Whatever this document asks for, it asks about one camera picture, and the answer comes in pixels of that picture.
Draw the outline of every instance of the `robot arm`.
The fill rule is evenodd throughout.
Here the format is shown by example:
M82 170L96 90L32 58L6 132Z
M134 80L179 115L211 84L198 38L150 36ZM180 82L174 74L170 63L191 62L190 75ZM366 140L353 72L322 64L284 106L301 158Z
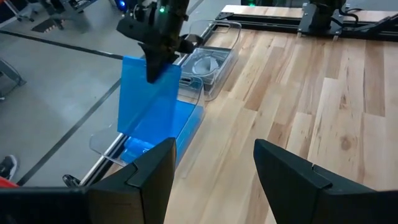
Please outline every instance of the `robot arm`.
M117 31L139 41L147 61L147 81L154 83L163 66L173 63L175 52L190 54L193 43L180 36L184 21L188 20L189 0L157 0L149 6L139 3L128 9L119 21Z

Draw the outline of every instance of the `shoe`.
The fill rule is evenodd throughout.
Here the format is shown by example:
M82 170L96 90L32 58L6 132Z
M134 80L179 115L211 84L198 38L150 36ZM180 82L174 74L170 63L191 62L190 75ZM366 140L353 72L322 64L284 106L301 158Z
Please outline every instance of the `shoe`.
M0 163L0 177L11 180L17 171L17 165L17 158L15 156L6 156Z

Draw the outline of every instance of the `black cable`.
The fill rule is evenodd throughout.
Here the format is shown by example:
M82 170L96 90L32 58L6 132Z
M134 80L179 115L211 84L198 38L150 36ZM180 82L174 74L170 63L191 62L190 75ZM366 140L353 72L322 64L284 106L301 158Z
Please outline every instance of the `black cable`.
M356 14L353 13L347 13L347 12L343 12L343 10L341 8L338 9L338 12L340 13L340 15L342 16L348 16L348 17L353 17L355 19L355 25L358 24L359 22L359 17Z
M360 8L352 8L352 9L348 9L346 12L353 12L353 11L362 11L363 9Z

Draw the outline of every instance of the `wooden tabletop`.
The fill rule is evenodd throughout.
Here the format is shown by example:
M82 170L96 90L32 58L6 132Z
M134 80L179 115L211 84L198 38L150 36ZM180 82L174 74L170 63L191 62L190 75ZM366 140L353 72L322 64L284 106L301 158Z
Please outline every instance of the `wooden tabletop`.
M227 41L214 36L210 44ZM275 223L252 157L257 138L368 187L398 188L398 44L254 30L244 30L241 43L238 62L176 171L165 223Z

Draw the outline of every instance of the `gray floor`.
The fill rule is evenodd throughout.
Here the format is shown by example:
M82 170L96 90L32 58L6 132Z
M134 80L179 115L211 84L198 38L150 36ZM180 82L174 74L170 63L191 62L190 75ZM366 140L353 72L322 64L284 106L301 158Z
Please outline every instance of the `gray floor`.
M239 0L191 1L190 22L213 19L226 4L239 4ZM35 23L15 21L2 29L114 54L142 55L137 42L115 30L120 13L107 0L87 8L85 16L90 28L84 33L71 22L63 31L30 31L46 19L43 13ZM189 25L184 25L183 33L189 32ZM17 182L117 82L121 61L4 34L0 34L0 57L27 80L0 103L0 156L15 154L19 158L13 179ZM88 146L90 136L116 121L118 99L117 89L25 186L63 186L63 174L82 178L99 158ZM104 145L113 137L105 139Z

